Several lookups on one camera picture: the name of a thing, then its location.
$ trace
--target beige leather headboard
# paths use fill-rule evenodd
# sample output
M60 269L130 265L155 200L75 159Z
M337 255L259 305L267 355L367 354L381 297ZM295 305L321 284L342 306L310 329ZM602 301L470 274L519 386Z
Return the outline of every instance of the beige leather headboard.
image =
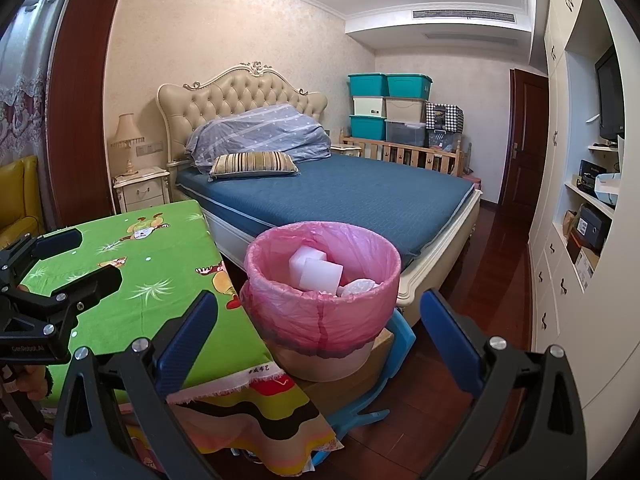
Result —
M186 158L184 145L201 124L276 103L290 103L300 113L320 120L324 94L296 90L271 66L241 63L209 82L183 86L164 84L156 99L166 125L169 164Z

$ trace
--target drawer handle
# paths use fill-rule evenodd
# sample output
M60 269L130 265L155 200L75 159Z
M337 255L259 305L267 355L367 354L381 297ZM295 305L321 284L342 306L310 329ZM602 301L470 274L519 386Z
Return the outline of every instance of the drawer handle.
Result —
M571 12L574 12L574 1L573 0L564 0L564 4L568 7Z

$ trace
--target lace curtain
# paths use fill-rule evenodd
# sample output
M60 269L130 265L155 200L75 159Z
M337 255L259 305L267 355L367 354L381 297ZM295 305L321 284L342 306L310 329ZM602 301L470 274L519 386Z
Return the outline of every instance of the lace curtain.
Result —
M0 39L0 166L38 157L47 228L54 225L47 169L45 100L51 47L65 0L21 7Z

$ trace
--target teal storage box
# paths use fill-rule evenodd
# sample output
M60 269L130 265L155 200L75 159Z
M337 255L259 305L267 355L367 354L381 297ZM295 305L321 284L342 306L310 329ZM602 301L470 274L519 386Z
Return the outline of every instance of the teal storage box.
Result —
M356 139L385 140L385 118L351 115L351 137Z
M391 97L429 99L431 78L424 74L387 74L386 81Z
M355 97L386 97L389 95L386 75L381 72L350 74L349 86L351 87L351 95Z

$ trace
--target wall outlet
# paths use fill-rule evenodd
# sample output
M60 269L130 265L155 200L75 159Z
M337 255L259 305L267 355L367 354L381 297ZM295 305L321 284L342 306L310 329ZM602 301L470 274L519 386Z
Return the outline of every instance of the wall outlet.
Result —
M143 144L142 146L136 146L136 156L151 155L151 153L161 152L163 149L162 142Z

